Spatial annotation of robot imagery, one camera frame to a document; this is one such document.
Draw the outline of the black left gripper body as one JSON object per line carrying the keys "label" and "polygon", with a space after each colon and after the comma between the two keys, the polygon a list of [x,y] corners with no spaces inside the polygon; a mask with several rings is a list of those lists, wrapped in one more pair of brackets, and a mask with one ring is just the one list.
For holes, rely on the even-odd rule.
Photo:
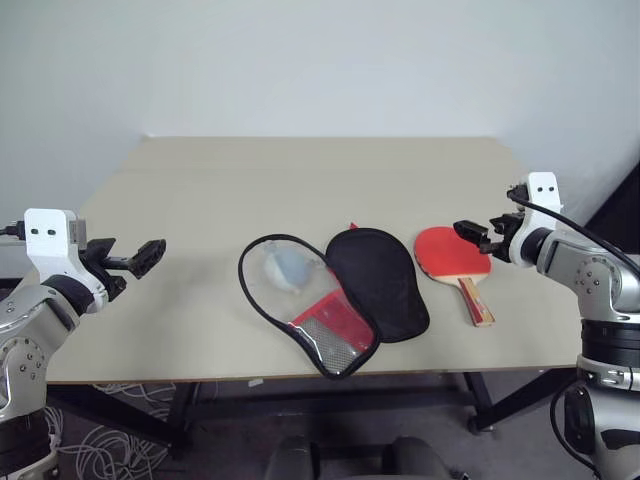
{"label": "black left gripper body", "polygon": [[85,269],[104,286],[109,301],[115,300],[127,285],[122,276],[110,274],[111,270],[124,271],[126,267],[123,258],[109,255],[115,242],[115,238],[90,240],[79,254]]}

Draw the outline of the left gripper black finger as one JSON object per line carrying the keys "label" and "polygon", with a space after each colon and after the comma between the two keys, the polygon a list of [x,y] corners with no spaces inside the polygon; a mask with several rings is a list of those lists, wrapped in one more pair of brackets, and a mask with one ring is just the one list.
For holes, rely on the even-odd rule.
{"label": "left gripper black finger", "polygon": [[141,247],[141,262],[144,265],[156,265],[162,259],[165,251],[165,239],[150,240]]}
{"label": "left gripper black finger", "polygon": [[139,250],[130,257],[111,257],[110,269],[128,271],[136,278],[144,277],[153,267],[155,254]]}

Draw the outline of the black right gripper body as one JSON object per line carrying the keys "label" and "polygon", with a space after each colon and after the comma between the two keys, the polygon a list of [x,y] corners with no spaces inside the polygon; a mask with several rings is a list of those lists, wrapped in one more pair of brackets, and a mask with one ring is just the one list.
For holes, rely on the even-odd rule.
{"label": "black right gripper body", "polygon": [[502,214],[500,217],[490,220],[491,225],[494,227],[494,232],[501,236],[501,239],[496,242],[502,242],[505,249],[503,256],[494,256],[495,258],[505,263],[511,262],[509,253],[510,245],[517,231],[523,224],[524,216],[525,214],[523,212],[514,212]]}

